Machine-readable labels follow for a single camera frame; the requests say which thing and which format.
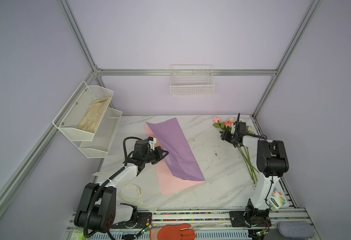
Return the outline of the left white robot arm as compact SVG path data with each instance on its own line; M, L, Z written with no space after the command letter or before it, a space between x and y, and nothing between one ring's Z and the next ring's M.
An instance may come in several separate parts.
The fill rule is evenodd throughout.
M84 238L88 239L96 233L110 235L110 229L115 225L128 224L132 227L137 224L138 207L118 203L117 197L147 164L155 165L168 156L169 152L156 147L156 142L153 137L125 138L122 167L103 183L88 183L84 187L74 219L74 225L83 229Z

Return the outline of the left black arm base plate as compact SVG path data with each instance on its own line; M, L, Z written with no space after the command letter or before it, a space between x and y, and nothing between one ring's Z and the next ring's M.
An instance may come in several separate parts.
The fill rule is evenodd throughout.
M138 212L127 222L120 222L112 226L112 229L143 229L147 223L152 222L153 214L150 212Z

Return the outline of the white fake rose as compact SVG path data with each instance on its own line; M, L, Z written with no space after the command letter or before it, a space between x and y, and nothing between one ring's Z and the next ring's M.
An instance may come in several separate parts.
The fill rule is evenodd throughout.
M256 181L255 179L259 173L256 167L256 150L259 138L255 137L257 132L255 132L253 127L247 126L246 131L247 133L242 139L242 144L244 145L244 155L248 164L250 176L254 178L254 181Z

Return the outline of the light pink fake rose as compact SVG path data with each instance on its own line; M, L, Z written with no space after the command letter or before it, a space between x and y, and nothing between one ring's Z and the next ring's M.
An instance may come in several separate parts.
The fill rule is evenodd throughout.
M213 118L213 126L218 129L225 127L224 122L222 122L219 117Z

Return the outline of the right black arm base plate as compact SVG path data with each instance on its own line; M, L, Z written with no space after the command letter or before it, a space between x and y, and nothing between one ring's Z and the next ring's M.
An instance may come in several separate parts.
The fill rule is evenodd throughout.
M257 213L247 213L245 211L230 211L229 219L232 227L270 227L268 211L258 211Z

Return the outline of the deep pink fake rose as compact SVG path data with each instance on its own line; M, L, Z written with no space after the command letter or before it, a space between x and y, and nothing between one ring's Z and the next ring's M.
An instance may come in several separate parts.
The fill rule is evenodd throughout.
M230 118L228 121L224 122L225 129L231 130L233 123L234 123L234 118ZM245 161L250 178L252 179L253 183L256 184L256 182L257 182L256 172L257 171L255 170L254 166L251 164L248 148L247 147L236 147L236 148L239 150L243 160Z

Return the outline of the pink purple wrapping paper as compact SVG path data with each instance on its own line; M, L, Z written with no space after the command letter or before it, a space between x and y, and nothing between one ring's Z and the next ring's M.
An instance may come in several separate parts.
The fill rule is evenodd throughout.
M176 118L157 124L147 123L145 131L148 137L157 139L156 147L169 152L155 166L162 196L169 196L205 181Z

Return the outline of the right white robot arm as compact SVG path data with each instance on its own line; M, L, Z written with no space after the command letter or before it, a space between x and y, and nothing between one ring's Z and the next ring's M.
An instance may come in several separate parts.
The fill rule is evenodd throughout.
M275 192L275 186L289 169L284 143L251 133L246 123L240 120L227 121L218 127L221 128L221 139L239 149L247 159L248 170L256 181L255 192L245 210L230 213L232 223L249 228L264 226L269 223L270 210L283 205L278 202L280 196Z

